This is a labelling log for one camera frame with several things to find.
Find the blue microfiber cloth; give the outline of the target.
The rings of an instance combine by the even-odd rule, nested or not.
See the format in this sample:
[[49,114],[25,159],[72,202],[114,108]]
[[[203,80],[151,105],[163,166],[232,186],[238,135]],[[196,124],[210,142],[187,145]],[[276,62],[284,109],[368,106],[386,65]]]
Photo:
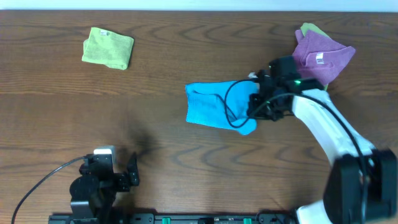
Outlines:
[[230,129],[248,135],[257,128],[247,115],[249,96],[258,92],[254,82],[191,83],[185,85],[188,101],[186,122]]

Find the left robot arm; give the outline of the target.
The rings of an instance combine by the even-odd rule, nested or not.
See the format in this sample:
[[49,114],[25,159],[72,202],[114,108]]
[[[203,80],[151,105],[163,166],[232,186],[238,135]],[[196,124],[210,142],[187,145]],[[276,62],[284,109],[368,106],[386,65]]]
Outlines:
[[89,154],[70,186],[74,223],[128,223],[129,217],[113,206],[118,192],[128,192],[140,183],[137,155],[131,155],[123,173],[113,171],[111,154]]

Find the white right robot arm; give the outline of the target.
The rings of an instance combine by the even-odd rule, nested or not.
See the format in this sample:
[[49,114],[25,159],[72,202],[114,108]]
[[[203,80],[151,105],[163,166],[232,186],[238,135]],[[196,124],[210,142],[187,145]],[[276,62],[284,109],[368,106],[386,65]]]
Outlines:
[[297,223],[365,223],[397,214],[397,157],[378,150],[336,109],[316,79],[255,78],[249,117],[277,120],[291,112],[314,135],[331,165],[320,201],[295,211]]

